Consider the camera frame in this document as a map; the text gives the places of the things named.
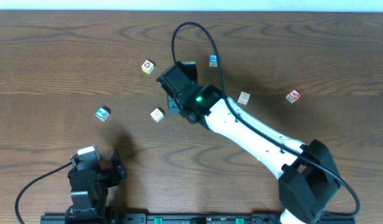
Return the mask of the red letter A block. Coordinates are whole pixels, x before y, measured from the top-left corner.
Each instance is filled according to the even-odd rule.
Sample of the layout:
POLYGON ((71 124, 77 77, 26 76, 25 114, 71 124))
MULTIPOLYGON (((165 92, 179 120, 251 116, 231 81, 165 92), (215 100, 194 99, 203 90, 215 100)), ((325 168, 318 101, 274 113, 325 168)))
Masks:
POLYGON ((286 95, 286 99, 290 103, 294 103, 296 100, 298 100, 301 97, 301 93, 297 89, 293 89, 286 95))

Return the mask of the blue number 2 block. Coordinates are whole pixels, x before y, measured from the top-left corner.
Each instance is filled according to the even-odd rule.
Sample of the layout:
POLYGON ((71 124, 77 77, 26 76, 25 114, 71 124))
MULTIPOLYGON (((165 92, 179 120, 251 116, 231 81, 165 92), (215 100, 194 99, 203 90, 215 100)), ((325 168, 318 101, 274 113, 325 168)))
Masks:
POLYGON ((110 116, 110 110, 104 106, 99 107, 95 112, 95 116, 101 121, 106 121, 110 116))

